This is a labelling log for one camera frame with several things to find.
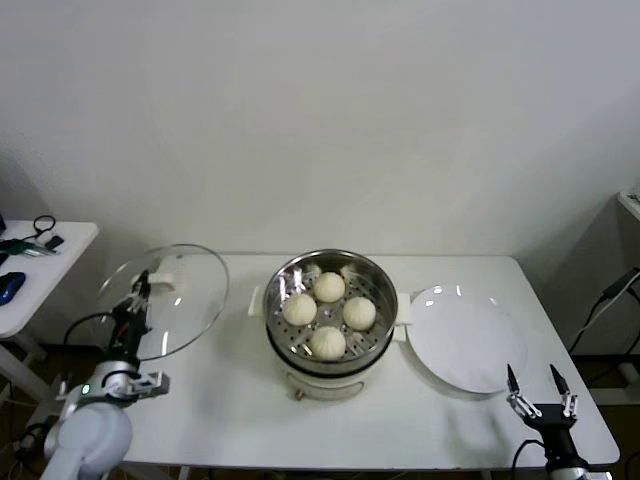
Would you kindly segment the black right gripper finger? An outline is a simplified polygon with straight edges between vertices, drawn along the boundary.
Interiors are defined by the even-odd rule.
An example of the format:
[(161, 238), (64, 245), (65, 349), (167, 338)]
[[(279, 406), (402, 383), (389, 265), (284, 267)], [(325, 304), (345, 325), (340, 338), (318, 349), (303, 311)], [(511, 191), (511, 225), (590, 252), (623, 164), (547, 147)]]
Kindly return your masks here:
[(562, 416), (565, 418), (576, 418), (578, 397), (571, 392), (566, 379), (560, 371), (553, 364), (550, 364), (549, 367), (556, 389), (561, 396), (560, 405)]
[(507, 402), (521, 419), (537, 419), (542, 417), (542, 412), (522, 394), (510, 364), (507, 365), (507, 388)]

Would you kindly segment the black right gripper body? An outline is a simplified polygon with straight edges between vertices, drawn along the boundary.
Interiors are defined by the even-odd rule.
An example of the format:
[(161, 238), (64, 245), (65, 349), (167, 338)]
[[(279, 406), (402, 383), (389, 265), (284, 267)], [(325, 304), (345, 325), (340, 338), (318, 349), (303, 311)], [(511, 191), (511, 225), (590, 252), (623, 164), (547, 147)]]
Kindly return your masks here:
[(539, 433), (548, 461), (582, 461), (570, 430), (575, 415), (561, 404), (535, 404), (537, 413), (524, 414), (523, 421)]

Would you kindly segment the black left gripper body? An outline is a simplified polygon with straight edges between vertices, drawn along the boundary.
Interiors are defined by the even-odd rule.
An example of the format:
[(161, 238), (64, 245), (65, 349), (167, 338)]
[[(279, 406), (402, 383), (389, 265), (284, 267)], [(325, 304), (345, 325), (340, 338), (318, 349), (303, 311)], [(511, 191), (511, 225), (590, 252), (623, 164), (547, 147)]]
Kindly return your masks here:
[(137, 357), (142, 337), (150, 331), (146, 321), (147, 310), (147, 304), (138, 307), (121, 304), (112, 310), (111, 353)]

